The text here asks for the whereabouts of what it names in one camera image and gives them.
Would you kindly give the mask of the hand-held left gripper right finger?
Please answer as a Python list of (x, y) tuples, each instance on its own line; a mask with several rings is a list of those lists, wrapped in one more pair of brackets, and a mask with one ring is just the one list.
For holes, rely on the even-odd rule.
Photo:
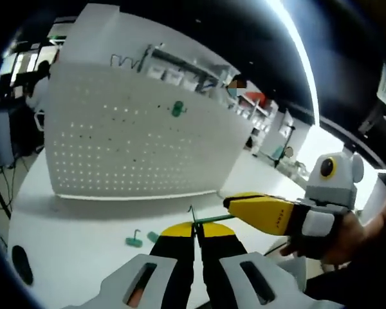
[(306, 260), (247, 252), (235, 232), (199, 223), (203, 279), (212, 308), (305, 308)]

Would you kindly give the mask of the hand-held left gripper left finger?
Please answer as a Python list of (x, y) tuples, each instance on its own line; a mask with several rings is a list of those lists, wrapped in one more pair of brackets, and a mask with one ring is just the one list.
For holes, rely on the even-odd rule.
[(194, 228), (166, 228), (148, 255), (132, 258), (100, 286), (99, 308), (186, 308), (194, 280)]

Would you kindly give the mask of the person's right hand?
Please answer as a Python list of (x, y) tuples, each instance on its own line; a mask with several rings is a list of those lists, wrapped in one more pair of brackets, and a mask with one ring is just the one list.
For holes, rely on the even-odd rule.
[(336, 238), (320, 257), (328, 265), (341, 265), (352, 260), (365, 239), (365, 229), (353, 212), (348, 212), (338, 228)]

